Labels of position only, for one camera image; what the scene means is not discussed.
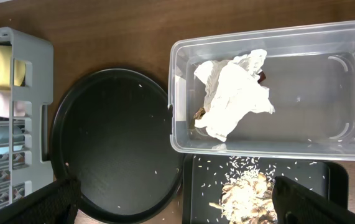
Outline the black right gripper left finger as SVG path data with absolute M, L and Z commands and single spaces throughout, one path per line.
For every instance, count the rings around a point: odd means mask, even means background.
M 0 224 L 75 222 L 81 199 L 76 177 L 56 180 L 34 193 L 0 209 Z

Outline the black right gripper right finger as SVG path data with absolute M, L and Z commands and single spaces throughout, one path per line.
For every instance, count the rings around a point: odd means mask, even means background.
M 279 224 L 355 224 L 355 213 L 284 176 L 275 178 L 272 202 Z

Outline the pink plastic cup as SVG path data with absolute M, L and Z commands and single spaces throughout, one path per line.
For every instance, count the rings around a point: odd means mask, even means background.
M 0 90 L 0 117 L 9 118 L 10 115 L 11 91 Z M 25 116 L 25 103 L 15 101 L 13 106 L 13 116 Z

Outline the white paper napkin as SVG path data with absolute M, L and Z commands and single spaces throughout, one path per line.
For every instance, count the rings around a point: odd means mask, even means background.
M 193 117 L 194 127 L 204 128 L 207 135 L 225 142 L 248 113 L 274 113 L 270 90 L 259 83 L 266 56 L 266 50 L 255 49 L 232 60 L 200 64 L 194 76 L 205 84 L 206 95 Z

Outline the grey plastic dishwasher rack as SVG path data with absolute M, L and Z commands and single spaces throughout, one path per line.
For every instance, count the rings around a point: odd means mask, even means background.
M 53 101 L 53 46 L 9 27 L 0 28 L 0 45 L 12 47 L 10 115 L 0 117 L 0 127 L 9 126 L 9 152 L 0 154 L 2 209 L 53 181 L 52 165 L 47 158 L 47 108 Z M 25 116 L 13 116 L 15 101 L 25 103 Z M 21 128 L 24 136 L 20 151 L 14 151 L 14 126 Z

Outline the food scraps pile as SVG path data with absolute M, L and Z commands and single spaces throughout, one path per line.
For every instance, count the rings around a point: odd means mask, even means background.
M 277 223 L 272 193 L 274 180 L 258 170 L 245 170 L 223 185 L 221 199 L 209 206 L 234 224 Z

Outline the round black tray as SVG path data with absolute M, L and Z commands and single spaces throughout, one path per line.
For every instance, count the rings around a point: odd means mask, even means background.
M 56 178 L 81 184 L 80 210 L 105 223 L 141 223 L 163 210 L 182 181 L 170 143 L 166 92 L 139 72 L 110 68 L 65 94 L 50 134 Z

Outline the black rectangular tray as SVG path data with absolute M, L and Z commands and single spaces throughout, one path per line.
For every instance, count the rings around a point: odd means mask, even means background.
M 188 156 L 183 173 L 183 223 L 228 223 L 218 202 L 222 187 L 245 170 L 258 169 L 271 177 L 284 175 L 337 205 L 348 207 L 349 176 L 335 162 L 237 156 Z

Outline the clear plastic bin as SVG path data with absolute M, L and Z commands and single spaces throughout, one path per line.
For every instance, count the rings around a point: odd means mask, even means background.
M 249 113 L 225 142 L 193 127 L 208 60 L 264 49 L 262 85 L 274 113 Z M 214 35 L 176 42 L 170 54 L 170 143 L 182 153 L 355 161 L 355 21 Z

